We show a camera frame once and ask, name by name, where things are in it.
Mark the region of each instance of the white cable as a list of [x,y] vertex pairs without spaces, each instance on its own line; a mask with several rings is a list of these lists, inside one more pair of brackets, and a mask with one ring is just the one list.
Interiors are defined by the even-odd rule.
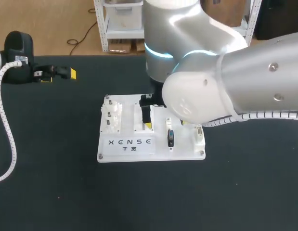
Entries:
[[17,160],[16,145],[14,142],[13,134],[10,129],[8,119],[7,119],[4,109],[3,109],[2,98],[1,98],[1,83],[2,83],[2,78],[8,69],[10,69],[11,67],[17,67],[17,66],[21,66],[21,65],[22,65],[21,61],[15,61],[15,62],[7,63],[0,70],[0,116],[1,116],[1,120],[2,120],[4,128],[5,128],[6,134],[8,135],[8,138],[10,141],[10,146],[11,146],[11,151],[12,151],[11,165],[10,165],[9,169],[7,170],[7,172],[0,177],[0,181],[6,179],[13,172],[15,165],[16,165],[16,160]]
[[[298,113],[291,112],[258,112],[258,113],[248,113],[240,115],[243,121],[247,121],[250,119],[293,119],[298,120]],[[231,116],[223,119],[218,119],[215,121],[208,122],[203,124],[204,127],[217,127],[224,124],[230,124],[233,122],[237,122],[237,120]]]

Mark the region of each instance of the metal shelf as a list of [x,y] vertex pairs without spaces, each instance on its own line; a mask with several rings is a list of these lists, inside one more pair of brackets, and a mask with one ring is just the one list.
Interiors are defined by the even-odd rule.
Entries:
[[[254,35],[261,3],[262,0],[251,0],[249,22],[247,23],[246,20],[243,19],[240,27],[234,27],[236,31],[246,38],[248,45],[250,45]],[[108,51],[108,39],[144,39],[143,28],[140,30],[112,30],[109,17],[106,16],[104,19],[102,0],[94,0],[94,6],[103,51]]]
[[108,15],[105,23],[107,25],[106,36],[108,39],[144,39],[143,27],[140,30],[112,30]]

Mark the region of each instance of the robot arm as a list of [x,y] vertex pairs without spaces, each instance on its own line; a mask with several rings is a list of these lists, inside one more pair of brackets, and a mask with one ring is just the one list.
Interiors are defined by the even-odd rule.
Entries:
[[147,0],[144,16],[147,72],[181,120],[298,118],[298,33],[247,48],[197,0]]

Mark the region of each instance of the screw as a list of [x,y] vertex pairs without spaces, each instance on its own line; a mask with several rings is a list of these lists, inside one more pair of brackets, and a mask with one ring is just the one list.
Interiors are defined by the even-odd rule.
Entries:
[[276,101],[282,101],[282,100],[284,100],[285,98],[284,98],[281,94],[275,94],[275,95],[274,95],[274,99],[275,99]]
[[279,67],[278,63],[271,63],[269,65],[269,70],[272,72],[275,72],[275,71],[277,71],[278,67]]

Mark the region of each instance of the wooden floor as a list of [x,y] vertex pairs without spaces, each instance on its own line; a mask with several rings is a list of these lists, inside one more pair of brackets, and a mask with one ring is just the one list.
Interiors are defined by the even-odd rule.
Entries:
[[[68,55],[73,46],[68,39],[80,41],[96,22],[93,0],[0,0],[0,49],[13,30],[29,33],[35,55]],[[95,25],[73,55],[101,55],[98,26]]]

